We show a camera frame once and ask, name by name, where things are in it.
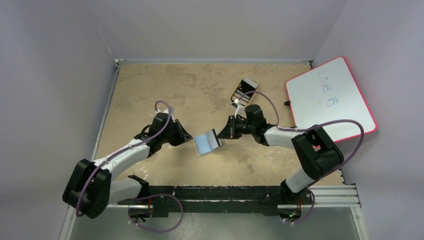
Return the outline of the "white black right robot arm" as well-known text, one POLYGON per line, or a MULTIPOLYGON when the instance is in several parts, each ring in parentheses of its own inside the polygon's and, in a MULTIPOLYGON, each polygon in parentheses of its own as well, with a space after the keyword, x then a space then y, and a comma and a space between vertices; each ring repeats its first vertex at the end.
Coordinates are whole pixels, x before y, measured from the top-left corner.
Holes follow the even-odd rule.
POLYGON ((248 105, 244 112, 244 117, 230 115, 217 137, 235 140, 242 135, 251 135, 258 144, 295 150, 301 168, 280 184, 280 196, 288 204, 298 200, 301 191, 344 161, 342 152, 322 127, 315 126, 305 132, 278 128, 267 122, 257 104, 248 105))

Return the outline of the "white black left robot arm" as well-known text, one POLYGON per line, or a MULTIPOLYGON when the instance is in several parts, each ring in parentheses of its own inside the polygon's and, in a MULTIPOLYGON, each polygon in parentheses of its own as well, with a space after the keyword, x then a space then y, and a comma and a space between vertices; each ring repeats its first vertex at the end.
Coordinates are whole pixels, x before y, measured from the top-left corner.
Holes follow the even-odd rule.
POLYGON ((159 112, 151 124, 119 150, 95 161, 80 160, 65 187, 62 200, 77 216, 98 217, 112 201, 112 181, 129 167, 158 152, 163 144, 177 147, 193 140, 177 119, 159 112))

